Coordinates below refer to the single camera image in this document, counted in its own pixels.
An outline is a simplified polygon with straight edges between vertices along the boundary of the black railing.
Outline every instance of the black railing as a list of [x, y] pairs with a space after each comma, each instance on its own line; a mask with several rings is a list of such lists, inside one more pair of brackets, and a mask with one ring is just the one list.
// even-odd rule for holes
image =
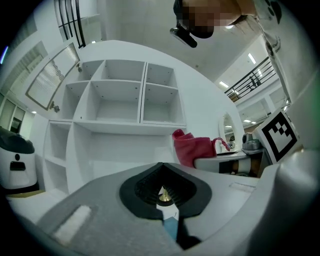
[[[64, 1], [67, 23], [65, 23], [65, 21], [64, 21], [64, 13], [62, 11], [62, 1]], [[75, 3], [76, 20], [75, 20], [75, 15], [74, 15], [73, 1]], [[69, 37], [70, 38], [73, 37], [73, 31], [71, 28], [71, 23], [73, 23], [74, 33], [76, 36], [76, 40], [78, 42], [78, 47], [79, 48], [85, 47], [86, 42], [85, 42], [84, 33], [83, 33], [83, 29], [82, 29], [82, 24], [81, 24], [79, 0], [58, 0], [58, 3], [59, 3], [60, 18], [61, 18], [61, 22], [62, 22], [62, 25], [60, 27], [63, 27], [65, 38], [68, 40]]]
[[224, 93], [236, 102], [243, 96], [249, 94], [254, 89], [263, 85], [276, 74], [269, 57], [266, 57], [259, 65], [241, 78], [234, 86]]

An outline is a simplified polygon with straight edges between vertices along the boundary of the white ceiling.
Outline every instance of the white ceiling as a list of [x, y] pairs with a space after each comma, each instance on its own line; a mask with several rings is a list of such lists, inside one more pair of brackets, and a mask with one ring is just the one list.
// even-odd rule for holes
[[190, 48], [170, 35], [176, 25], [173, 0], [121, 0], [119, 7], [120, 40], [144, 45], [197, 69], [215, 81], [260, 34], [257, 25], [243, 25], [242, 30], [215, 28], [211, 38], [199, 39]]
[[239, 112], [240, 118], [243, 120], [250, 120], [256, 122], [260, 119], [267, 117], [267, 112], [265, 111], [261, 101], [252, 104], [251, 106], [245, 108], [244, 110]]
[[[256, 63], [254, 64], [249, 58], [248, 54], [251, 53]], [[251, 45], [236, 59], [228, 69], [215, 81], [215, 84], [221, 88], [224, 92], [228, 88], [219, 84], [223, 81], [229, 87], [235, 85], [240, 79], [242, 79], [246, 74], [253, 70], [257, 65], [259, 65], [266, 57], [268, 53], [265, 46], [265, 41], [263, 36], [260, 35], [255, 39]]]

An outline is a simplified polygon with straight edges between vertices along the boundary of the red bag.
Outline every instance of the red bag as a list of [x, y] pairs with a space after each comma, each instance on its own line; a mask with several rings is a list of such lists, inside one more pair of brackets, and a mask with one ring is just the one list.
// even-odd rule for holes
[[185, 134], [181, 129], [172, 134], [172, 139], [180, 163], [188, 167], [195, 167], [195, 159], [216, 157], [216, 141], [221, 141], [225, 148], [230, 151], [227, 143], [222, 138], [213, 140], [210, 140], [209, 137], [195, 138], [192, 133]]

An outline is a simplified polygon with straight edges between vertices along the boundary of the cubby compartment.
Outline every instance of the cubby compartment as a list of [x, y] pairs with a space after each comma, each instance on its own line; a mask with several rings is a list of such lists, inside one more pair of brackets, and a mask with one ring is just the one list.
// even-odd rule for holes
[[148, 63], [146, 82], [177, 88], [176, 76], [173, 68]]
[[70, 122], [51, 121], [47, 128], [44, 145], [44, 158], [64, 168], [70, 125]]
[[165, 85], [146, 83], [143, 119], [145, 124], [185, 125], [179, 91]]
[[136, 81], [91, 81], [75, 119], [137, 123], [140, 89]]
[[88, 83], [88, 81], [73, 82], [65, 86], [62, 104], [58, 113], [60, 119], [71, 120], [74, 118], [78, 103]]
[[80, 67], [77, 68], [78, 72], [76, 73], [73, 81], [89, 81], [98, 70], [102, 62], [103, 60], [95, 60], [81, 63]]
[[67, 154], [70, 193], [102, 176], [175, 161], [171, 136], [100, 133], [76, 123], [70, 131]]
[[143, 79], [145, 63], [136, 60], [110, 59], [105, 60], [97, 70], [93, 80], [128, 80]]
[[49, 160], [44, 161], [43, 178], [46, 191], [61, 190], [69, 194], [66, 168]]

